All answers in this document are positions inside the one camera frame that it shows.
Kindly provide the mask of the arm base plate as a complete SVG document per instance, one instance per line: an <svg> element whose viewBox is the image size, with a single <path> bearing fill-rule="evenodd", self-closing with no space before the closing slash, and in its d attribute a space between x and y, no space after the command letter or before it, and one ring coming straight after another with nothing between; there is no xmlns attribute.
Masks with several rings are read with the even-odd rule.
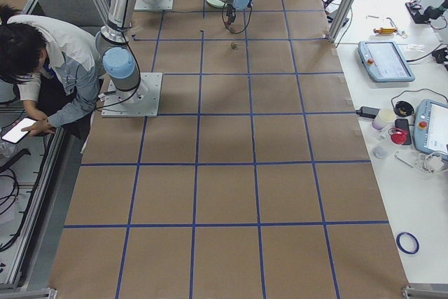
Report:
<svg viewBox="0 0 448 299"><path fill-rule="evenodd" d="M174 0L136 0L135 11L171 11Z"/></svg>
<svg viewBox="0 0 448 299"><path fill-rule="evenodd" d="M162 73L141 73L140 84L137 89L123 92L116 88L117 80L110 79L105 94L104 105L101 107L103 118L139 118L158 116L160 92L162 88Z"/></svg>

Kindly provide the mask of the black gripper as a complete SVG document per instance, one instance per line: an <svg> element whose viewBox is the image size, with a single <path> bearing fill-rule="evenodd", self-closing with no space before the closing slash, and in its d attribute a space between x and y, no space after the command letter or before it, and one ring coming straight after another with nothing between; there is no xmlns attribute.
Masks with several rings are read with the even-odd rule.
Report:
<svg viewBox="0 0 448 299"><path fill-rule="evenodd" d="M235 10L235 8L234 8L232 5L230 5L230 4L228 4L228 5L226 6L226 16L227 16L226 25L227 25L228 27L230 27L231 24L235 21L234 18L236 17L236 10Z"/></svg>

